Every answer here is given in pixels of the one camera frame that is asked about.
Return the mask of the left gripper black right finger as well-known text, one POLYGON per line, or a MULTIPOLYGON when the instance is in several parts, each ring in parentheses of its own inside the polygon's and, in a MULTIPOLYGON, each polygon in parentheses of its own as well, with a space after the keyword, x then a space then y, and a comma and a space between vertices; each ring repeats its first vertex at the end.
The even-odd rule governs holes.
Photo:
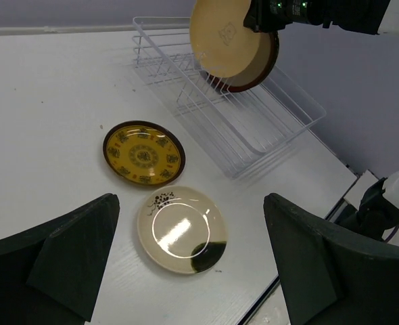
POLYGON ((276 193, 263 208, 291 324, 399 324, 399 246, 276 193))

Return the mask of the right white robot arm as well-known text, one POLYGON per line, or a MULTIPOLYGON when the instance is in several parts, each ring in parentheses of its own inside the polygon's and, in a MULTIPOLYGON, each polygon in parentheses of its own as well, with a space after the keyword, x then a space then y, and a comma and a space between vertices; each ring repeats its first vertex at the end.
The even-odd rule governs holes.
POLYGON ((309 24, 366 35, 399 34, 399 0, 252 1, 243 25, 255 33, 309 24))

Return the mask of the cream plate black mark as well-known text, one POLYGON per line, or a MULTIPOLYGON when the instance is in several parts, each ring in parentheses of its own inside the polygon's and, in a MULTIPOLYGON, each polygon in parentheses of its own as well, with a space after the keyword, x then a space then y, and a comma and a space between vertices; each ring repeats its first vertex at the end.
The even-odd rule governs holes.
POLYGON ((152 192, 137 215, 141 246, 159 266, 177 274, 198 274, 224 255, 228 234, 219 208, 187 186, 152 192))

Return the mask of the orange round plate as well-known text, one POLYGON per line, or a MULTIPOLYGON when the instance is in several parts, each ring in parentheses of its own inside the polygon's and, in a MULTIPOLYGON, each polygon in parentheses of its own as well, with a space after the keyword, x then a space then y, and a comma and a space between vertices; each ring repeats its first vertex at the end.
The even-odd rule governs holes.
POLYGON ((265 45, 263 33, 243 26, 250 3, 246 0, 195 3, 189 25, 190 43, 195 58, 213 76, 238 75, 265 45))

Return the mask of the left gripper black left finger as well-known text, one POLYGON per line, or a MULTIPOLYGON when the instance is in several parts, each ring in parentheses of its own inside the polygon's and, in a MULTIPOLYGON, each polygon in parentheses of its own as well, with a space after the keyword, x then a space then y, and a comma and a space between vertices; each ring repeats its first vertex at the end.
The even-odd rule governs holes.
POLYGON ((0 240, 0 324, 90 322, 120 213, 115 194, 0 240))

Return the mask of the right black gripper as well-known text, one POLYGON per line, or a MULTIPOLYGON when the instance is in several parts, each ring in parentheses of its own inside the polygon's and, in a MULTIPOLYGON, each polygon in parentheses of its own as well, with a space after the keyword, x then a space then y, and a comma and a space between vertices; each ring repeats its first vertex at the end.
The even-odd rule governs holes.
POLYGON ((243 26, 255 33, 271 33, 283 30, 288 24, 307 21, 307 1, 252 0, 243 26))

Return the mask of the yellow patterned black-rim plate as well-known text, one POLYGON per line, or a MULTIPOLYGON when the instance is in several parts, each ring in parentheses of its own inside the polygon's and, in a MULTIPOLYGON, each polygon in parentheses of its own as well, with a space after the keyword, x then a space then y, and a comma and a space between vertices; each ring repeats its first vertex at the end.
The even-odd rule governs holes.
POLYGON ((116 125, 105 136, 102 150, 115 174, 139 186, 164 186, 176 180, 186 165, 179 139, 149 121, 116 125))

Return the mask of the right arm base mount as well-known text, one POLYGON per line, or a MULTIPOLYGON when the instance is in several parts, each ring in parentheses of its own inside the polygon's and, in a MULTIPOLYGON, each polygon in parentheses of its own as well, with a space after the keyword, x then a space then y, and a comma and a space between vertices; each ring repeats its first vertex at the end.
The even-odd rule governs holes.
POLYGON ((399 209, 383 197, 386 177, 364 193, 359 209, 346 207, 334 224, 380 242, 389 242, 399 230, 399 209))

